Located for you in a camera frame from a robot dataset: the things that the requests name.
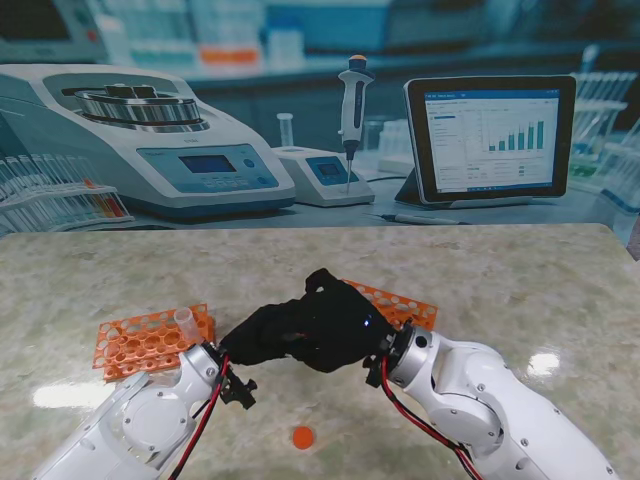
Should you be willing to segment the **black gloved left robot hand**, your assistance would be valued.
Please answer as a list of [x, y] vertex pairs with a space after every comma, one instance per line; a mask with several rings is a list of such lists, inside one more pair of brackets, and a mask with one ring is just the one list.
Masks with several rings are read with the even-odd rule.
[[300, 300], [260, 307], [220, 341], [230, 361], [245, 366], [296, 357], [309, 346]]

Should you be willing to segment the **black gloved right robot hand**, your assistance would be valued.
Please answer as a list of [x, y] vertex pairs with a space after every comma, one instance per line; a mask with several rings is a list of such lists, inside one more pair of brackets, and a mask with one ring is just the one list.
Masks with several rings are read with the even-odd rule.
[[331, 373], [377, 354], [395, 329], [355, 287], [322, 268], [305, 281], [292, 315], [287, 353]]

